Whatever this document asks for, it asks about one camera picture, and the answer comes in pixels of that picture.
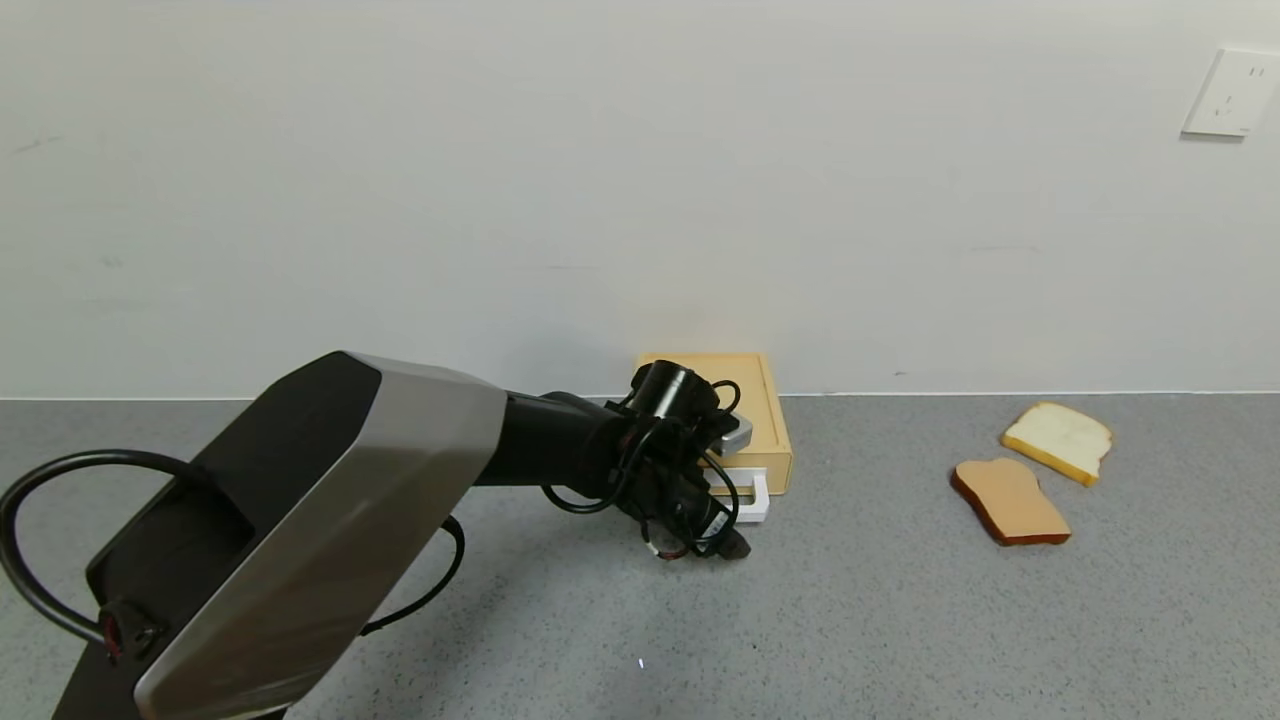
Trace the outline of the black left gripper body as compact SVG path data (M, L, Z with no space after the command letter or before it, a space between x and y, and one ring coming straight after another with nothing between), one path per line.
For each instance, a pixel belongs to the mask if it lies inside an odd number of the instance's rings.
M655 547L658 559L708 557L719 552L737 519L737 492L730 487L730 506L713 493L705 478L667 477L655 482L655 521L678 543Z

